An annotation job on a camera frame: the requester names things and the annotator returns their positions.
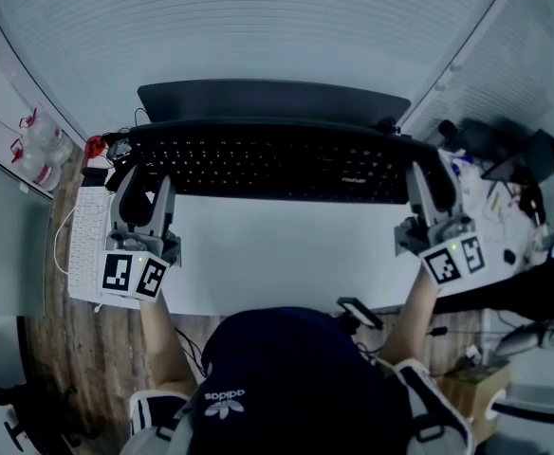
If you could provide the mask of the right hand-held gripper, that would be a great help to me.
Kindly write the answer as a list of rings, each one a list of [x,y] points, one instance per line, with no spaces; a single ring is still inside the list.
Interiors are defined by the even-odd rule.
[[[460,184],[452,164],[441,153],[432,153],[428,163],[428,182],[415,161],[406,172],[415,217],[395,228],[396,255],[409,251],[435,285],[456,285],[483,273],[487,257],[475,222],[462,213]]]

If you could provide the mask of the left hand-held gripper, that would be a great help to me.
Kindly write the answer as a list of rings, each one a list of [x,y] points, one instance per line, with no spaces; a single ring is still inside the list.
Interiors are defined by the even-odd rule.
[[[181,266],[181,239],[168,230],[174,216],[175,185],[169,175],[159,181],[151,218],[144,227],[148,236],[130,233],[140,217],[137,176],[138,167],[134,166],[110,206],[113,231],[101,251],[100,293],[156,302],[169,268]]]

